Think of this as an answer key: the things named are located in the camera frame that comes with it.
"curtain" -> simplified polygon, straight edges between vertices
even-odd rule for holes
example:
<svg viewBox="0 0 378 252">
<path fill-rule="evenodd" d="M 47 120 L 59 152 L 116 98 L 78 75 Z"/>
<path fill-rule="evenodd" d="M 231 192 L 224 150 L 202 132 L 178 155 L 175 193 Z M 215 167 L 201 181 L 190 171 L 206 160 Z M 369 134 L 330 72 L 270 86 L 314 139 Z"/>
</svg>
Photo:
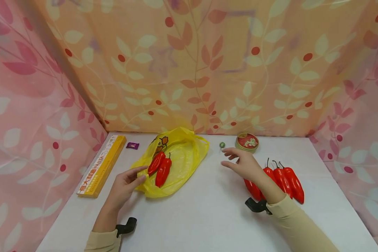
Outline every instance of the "curtain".
<svg viewBox="0 0 378 252">
<path fill-rule="evenodd" d="M 378 13 L 368 0 L 34 2 L 106 129 L 137 132 L 305 136 Z"/>
<path fill-rule="evenodd" d="M 343 80 L 310 140 L 378 243 L 378 13 L 370 23 L 364 61 Z"/>
<path fill-rule="evenodd" d="M 0 252 L 35 251 L 106 131 L 13 0 L 0 0 Z"/>
</svg>

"black wrist strap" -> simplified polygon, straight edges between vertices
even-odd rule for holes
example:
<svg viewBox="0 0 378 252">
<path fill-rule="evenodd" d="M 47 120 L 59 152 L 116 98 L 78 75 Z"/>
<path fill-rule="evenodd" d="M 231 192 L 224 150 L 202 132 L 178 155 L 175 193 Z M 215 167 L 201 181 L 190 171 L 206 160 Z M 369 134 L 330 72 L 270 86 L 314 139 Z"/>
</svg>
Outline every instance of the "black wrist strap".
<svg viewBox="0 0 378 252">
<path fill-rule="evenodd" d="M 272 212 L 266 206 L 266 199 L 263 199 L 259 202 L 255 202 L 251 197 L 245 201 L 245 205 L 252 211 L 252 212 L 263 212 L 266 211 L 267 215 L 272 215 Z"/>
<path fill-rule="evenodd" d="M 119 238 L 122 234 L 133 232 L 136 228 L 137 221 L 136 218 L 130 217 L 126 222 L 126 225 L 116 225 L 116 229 L 118 230 L 116 237 Z"/>
</svg>

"white table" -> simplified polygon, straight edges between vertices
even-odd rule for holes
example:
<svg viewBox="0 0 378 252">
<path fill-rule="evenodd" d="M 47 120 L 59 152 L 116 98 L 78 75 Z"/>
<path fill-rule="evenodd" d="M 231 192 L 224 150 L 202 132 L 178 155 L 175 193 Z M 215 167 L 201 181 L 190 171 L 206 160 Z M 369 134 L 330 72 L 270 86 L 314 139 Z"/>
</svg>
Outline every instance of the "white table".
<svg viewBox="0 0 378 252">
<path fill-rule="evenodd" d="M 138 150 L 123 149 L 97 199 L 73 194 L 38 248 L 38 252 L 83 251 L 88 234 L 104 203 L 115 176 L 127 169 L 156 136 L 125 135 L 140 144 Z M 269 217 L 253 213 L 244 202 L 250 194 L 244 181 L 220 165 L 225 160 L 218 144 L 233 147 L 235 136 L 203 135 L 210 149 L 196 172 L 175 194 L 146 199 L 135 192 L 120 212 L 120 223 L 138 219 L 136 230 L 123 238 L 122 252 L 231 252 L 290 251 Z M 340 251 L 377 252 L 378 246 L 340 190 L 307 138 L 260 137 L 256 159 L 267 157 L 292 167 L 303 185 L 301 208 L 329 236 Z"/>
</svg>

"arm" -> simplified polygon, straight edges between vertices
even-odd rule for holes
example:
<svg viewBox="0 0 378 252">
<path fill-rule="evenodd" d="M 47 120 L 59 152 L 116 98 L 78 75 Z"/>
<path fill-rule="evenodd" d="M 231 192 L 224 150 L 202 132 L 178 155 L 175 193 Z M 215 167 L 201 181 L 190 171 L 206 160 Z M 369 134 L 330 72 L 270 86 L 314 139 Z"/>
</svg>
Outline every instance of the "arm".
<svg viewBox="0 0 378 252">
<path fill-rule="evenodd" d="M 98 214 L 84 252 L 118 252 L 121 237 L 117 237 L 119 210 L 130 198 L 133 190 L 146 180 L 146 176 L 137 178 L 137 173 L 147 167 L 137 167 L 118 174 L 112 189 Z"/>
<path fill-rule="evenodd" d="M 268 202 L 274 223 L 294 252 L 338 252 L 313 220 L 266 175 L 251 153 L 235 148 L 223 152 L 229 160 L 239 158 L 236 164 L 228 161 L 221 164 L 258 186 Z"/>
</svg>

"person's left hand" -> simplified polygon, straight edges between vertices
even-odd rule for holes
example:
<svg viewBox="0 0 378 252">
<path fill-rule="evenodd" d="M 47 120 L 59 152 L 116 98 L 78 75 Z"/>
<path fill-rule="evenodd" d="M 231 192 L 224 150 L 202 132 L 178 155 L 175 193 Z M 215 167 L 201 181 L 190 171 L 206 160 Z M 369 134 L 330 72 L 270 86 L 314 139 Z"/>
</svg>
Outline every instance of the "person's left hand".
<svg viewBox="0 0 378 252">
<path fill-rule="evenodd" d="M 140 166 L 118 174 L 109 192 L 108 198 L 105 201 L 104 207 L 106 206 L 119 212 L 132 195 L 134 189 L 146 180 L 145 175 L 138 177 L 138 172 L 145 169 L 147 169 L 147 166 Z"/>
</svg>

